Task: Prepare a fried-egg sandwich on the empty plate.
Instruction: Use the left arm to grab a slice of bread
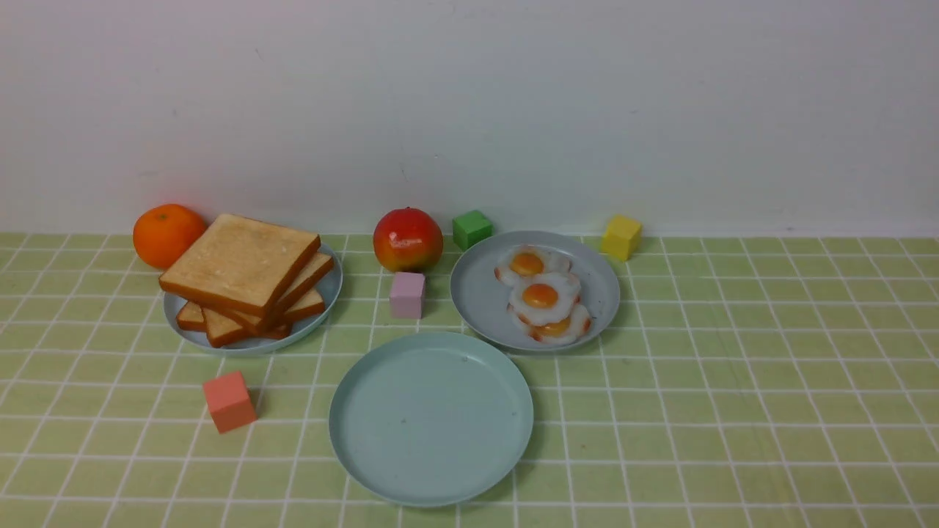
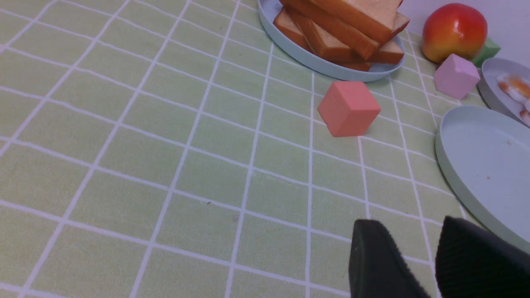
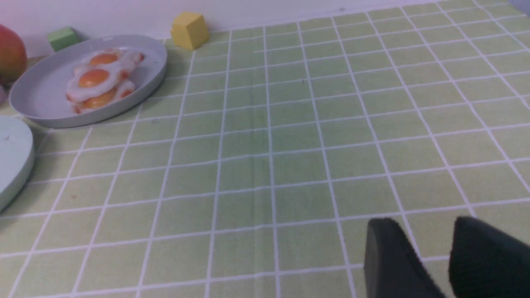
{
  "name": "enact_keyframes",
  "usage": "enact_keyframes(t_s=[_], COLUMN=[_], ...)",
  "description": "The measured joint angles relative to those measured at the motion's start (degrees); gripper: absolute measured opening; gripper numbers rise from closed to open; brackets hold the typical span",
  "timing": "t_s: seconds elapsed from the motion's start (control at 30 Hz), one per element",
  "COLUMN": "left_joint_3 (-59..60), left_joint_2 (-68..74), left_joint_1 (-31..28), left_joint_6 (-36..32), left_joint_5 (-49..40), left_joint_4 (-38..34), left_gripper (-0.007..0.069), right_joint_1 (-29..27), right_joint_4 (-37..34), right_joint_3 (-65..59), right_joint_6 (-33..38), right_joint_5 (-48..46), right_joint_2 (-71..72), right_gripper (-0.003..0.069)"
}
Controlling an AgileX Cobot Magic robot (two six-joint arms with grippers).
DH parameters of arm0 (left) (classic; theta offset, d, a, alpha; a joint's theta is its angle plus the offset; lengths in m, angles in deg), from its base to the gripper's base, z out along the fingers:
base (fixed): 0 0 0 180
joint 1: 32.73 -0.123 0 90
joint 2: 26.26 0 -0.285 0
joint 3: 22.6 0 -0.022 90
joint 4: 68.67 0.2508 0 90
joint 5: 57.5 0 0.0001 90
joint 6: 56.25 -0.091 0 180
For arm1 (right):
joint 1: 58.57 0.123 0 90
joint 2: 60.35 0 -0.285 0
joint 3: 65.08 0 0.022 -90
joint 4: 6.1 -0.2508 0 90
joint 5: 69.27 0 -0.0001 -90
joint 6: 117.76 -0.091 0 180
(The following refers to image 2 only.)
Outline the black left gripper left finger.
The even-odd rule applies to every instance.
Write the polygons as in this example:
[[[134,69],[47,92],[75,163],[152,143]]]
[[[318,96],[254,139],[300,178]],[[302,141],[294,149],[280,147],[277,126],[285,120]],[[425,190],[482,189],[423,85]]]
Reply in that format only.
[[[352,298],[429,298],[388,229],[373,219],[357,219],[349,257]]]

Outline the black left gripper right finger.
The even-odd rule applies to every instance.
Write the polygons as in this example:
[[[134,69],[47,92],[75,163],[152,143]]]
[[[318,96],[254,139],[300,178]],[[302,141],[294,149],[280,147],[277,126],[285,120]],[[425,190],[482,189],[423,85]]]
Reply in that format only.
[[[436,281],[443,298],[528,298],[530,257],[466,219],[446,216]]]

